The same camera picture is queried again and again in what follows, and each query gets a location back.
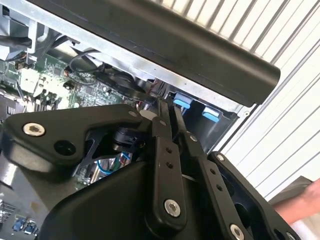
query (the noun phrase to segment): wire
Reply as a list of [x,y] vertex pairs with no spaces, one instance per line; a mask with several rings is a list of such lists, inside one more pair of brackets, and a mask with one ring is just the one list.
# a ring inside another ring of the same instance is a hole
[[85,57],[86,55],[88,55],[88,54],[93,54],[93,53],[100,53],[100,52],[99,52],[98,50],[91,49],[91,50],[87,50],[87,51],[84,51],[84,52],[82,52],[82,53],[79,53],[77,56],[75,56],[74,58],[71,59],[71,61],[70,61],[70,63],[69,63],[70,69],[71,69],[73,72],[78,73],[78,74],[94,73],[94,72],[98,71],[98,70],[99,70],[99,67],[95,67],[95,68],[93,68],[93,69],[91,69],[91,70],[79,71],[79,70],[77,70],[76,68],[74,68],[74,67],[72,66],[72,64],[73,64],[76,60],[81,59],[82,57]]
[[1,62],[9,63],[9,62],[15,62],[15,61],[21,61],[25,59],[27,54],[25,52],[19,53],[18,55],[14,56],[13,58],[7,59],[7,60],[0,60]]
[[97,79],[96,79],[96,78],[93,79],[94,81],[87,82],[87,79],[86,79],[84,76],[81,76],[79,73],[74,72],[73,74],[75,74],[78,78],[80,78],[81,81],[76,80],[76,79],[74,79],[73,77],[71,77],[68,69],[65,69],[65,70],[63,71],[63,75],[64,75],[65,77],[67,77],[67,78],[70,79],[71,81],[73,81],[73,82],[75,82],[76,84],[79,84],[79,85],[81,85],[81,86],[91,86],[91,85],[94,85],[94,84],[97,82]]
[[65,43],[66,41],[68,41],[68,37],[67,36],[62,36],[60,38],[58,38],[51,46],[52,49],[55,49],[56,47],[60,46],[61,44]]
[[0,46],[9,47],[18,50],[26,50],[32,45],[32,40],[25,37],[16,36],[1,36],[0,35]]
[[130,157],[129,157],[126,153],[123,152],[122,155],[123,155],[126,159],[130,160]]
[[101,160],[96,161],[96,165],[98,166],[100,172],[102,172],[103,174],[109,175],[112,174],[112,171],[108,171],[108,170],[104,170],[103,167],[100,164]]

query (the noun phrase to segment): white garage door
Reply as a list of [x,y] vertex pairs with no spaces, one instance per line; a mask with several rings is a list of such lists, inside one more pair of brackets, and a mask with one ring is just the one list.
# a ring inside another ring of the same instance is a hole
[[320,177],[320,0],[154,0],[281,69],[277,88],[223,149],[271,199]]

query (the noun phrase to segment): blue tab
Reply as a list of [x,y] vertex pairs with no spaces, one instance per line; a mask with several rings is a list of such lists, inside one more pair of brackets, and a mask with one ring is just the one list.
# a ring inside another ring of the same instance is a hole
[[187,102],[182,101],[182,100],[180,100],[180,99],[175,99],[173,102],[174,102],[175,104],[181,106],[181,107],[184,107],[185,109],[189,109],[189,108],[190,108],[190,104],[188,104]]
[[208,113],[208,112],[204,112],[202,113],[202,116],[206,117],[207,119],[217,123],[219,122],[219,118],[217,116],[213,116],[212,114]]

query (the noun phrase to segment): blue wire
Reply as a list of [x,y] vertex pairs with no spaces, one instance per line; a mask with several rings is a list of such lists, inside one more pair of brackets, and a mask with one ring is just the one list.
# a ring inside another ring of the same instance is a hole
[[123,155],[126,159],[130,160],[130,157],[129,157],[126,153],[123,152],[122,155]]
[[103,174],[107,174],[107,175],[112,174],[112,171],[104,170],[104,169],[102,168],[102,166],[101,166],[101,164],[100,164],[100,160],[96,161],[96,164],[97,164],[100,172],[102,172]]

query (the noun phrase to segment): screw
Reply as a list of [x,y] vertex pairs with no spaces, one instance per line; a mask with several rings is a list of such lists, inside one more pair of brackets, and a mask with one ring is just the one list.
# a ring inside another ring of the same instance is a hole
[[133,117],[136,117],[136,116],[137,116],[137,114],[136,114],[134,111],[129,111],[129,114],[130,114],[131,116],[133,116]]
[[35,122],[27,123],[22,129],[25,134],[32,137],[41,137],[46,133],[46,129],[42,125]]
[[219,159],[221,162],[223,162],[223,161],[225,160],[224,157],[221,156],[220,154],[218,154],[218,155],[216,156],[216,158]]
[[296,240],[296,238],[290,232],[287,232],[286,234],[290,240]]
[[165,123],[165,121],[160,120],[160,123],[161,123],[163,126],[167,126],[167,124]]
[[168,199],[164,202],[164,209],[170,216],[175,218],[179,217],[181,214],[179,204],[172,199]]
[[241,231],[240,227],[238,227],[237,225],[231,224],[230,230],[236,240],[244,240],[245,239],[244,233]]
[[198,141],[197,138],[196,138],[195,136],[193,136],[193,135],[190,135],[190,138],[191,138],[191,140],[194,141],[194,142],[197,142],[197,141]]

